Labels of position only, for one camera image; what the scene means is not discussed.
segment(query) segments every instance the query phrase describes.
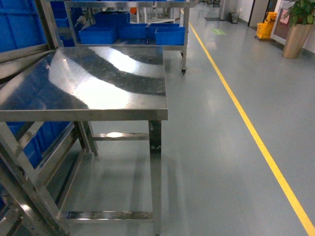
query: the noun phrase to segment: green leaves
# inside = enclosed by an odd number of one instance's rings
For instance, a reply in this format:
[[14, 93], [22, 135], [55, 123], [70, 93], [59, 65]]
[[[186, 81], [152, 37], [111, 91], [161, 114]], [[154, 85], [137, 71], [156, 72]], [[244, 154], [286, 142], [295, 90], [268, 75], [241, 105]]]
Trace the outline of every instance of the green leaves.
[[307, 16], [307, 22], [308, 22], [309, 24], [313, 24], [313, 23], [314, 23], [314, 16], [308, 15], [308, 16]]
[[294, 5], [289, 8], [290, 26], [296, 24], [311, 25], [315, 21], [315, 0], [295, 0]]

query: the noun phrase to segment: metal shelf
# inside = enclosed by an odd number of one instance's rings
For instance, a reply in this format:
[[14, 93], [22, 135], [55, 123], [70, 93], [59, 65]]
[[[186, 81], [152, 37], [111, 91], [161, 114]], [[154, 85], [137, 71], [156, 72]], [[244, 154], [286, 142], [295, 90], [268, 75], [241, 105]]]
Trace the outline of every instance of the metal shelf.
[[[184, 45], [182, 46], [171, 46], [165, 45], [163, 46], [164, 50], [174, 50], [174, 51], [181, 51], [182, 59], [182, 73], [186, 73], [186, 57], [187, 57], [187, 41], [188, 41], [188, 27], [189, 27], [189, 9], [195, 7], [198, 4], [198, 0], [186, 0], [186, 1], [65, 1], [65, 8], [67, 11], [68, 19], [71, 19], [70, 10], [72, 7], [85, 7], [88, 9], [90, 15], [90, 24], [93, 24], [93, 19], [91, 17], [91, 12], [93, 8], [106, 8], [106, 7], [114, 7], [114, 8], [124, 8], [124, 7], [163, 7], [163, 8], [183, 8], [184, 9], [184, 20], [183, 26], [185, 27], [185, 39]], [[77, 41], [77, 36], [74, 31], [73, 24], [71, 20], [69, 20], [72, 38], [74, 40], [75, 46], [90, 46], [90, 45], [82, 45], [79, 44]], [[151, 43], [130, 43], [126, 41], [117, 41], [114, 45], [137, 45], [137, 46], [155, 46]]]
[[66, 1], [69, 7], [195, 7], [198, 1]]
[[[97, 46], [145, 46], [145, 47], [155, 47], [157, 46], [155, 40], [146, 39], [117, 39], [113, 44], [77, 44], [80, 47], [97, 47]], [[164, 50], [167, 51], [181, 51], [184, 45], [161, 45]]]

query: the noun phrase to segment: potted plant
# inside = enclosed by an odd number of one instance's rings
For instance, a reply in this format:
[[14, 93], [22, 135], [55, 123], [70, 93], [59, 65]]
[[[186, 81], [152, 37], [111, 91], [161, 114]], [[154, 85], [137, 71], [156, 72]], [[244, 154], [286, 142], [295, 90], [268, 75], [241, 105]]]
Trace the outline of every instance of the potted plant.
[[297, 58], [312, 30], [315, 21], [315, 0], [294, 0], [294, 5], [284, 16], [289, 17], [289, 33], [286, 38], [283, 57]]

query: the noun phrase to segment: shelf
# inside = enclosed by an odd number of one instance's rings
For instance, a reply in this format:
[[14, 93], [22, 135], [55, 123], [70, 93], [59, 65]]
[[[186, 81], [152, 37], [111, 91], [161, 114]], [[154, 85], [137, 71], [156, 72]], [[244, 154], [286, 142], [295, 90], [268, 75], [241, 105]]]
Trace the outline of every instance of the shelf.
[[197, 0], [186, 1], [66, 1], [68, 7], [195, 7]]
[[[94, 46], [146, 46], [153, 47], [157, 46], [155, 40], [150, 40], [147, 42], [146, 39], [117, 39], [113, 44], [77, 44], [76, 46], [81, 47], [94, 47]], [[167, 51], [181, 51], [183, 50], [183, 45], [160, 45], [164, 50]]]

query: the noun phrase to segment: table top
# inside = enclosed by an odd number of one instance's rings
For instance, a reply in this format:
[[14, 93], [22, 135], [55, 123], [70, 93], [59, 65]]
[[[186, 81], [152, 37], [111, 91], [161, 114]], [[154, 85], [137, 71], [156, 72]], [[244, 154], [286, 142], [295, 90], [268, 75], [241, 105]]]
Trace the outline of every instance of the table top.
[[160, 46], [58, 48], [0, 93], [0, 121], [165, 119]]

